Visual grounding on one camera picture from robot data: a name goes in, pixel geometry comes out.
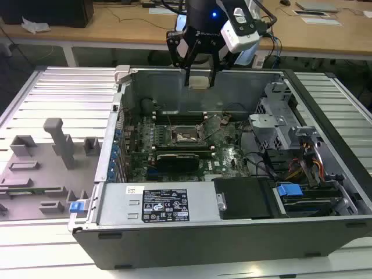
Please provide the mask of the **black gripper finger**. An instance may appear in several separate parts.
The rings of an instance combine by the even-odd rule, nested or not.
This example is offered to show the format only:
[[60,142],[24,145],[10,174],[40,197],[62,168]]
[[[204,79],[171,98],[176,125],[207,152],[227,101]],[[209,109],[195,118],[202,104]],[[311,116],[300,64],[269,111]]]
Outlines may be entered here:
[[166,42],[173,66],[185,70],[184,85],[189,86],[191,65],[201,49],[201,40],[195,30],[184,30],[168,31]]
[[213,48],[212,60],[210,62],[211,72],[209,75],[209,86],[213,87],[216,75],[219,71],[227,69],[229,65],[230,51],[226,44],[221,47]]

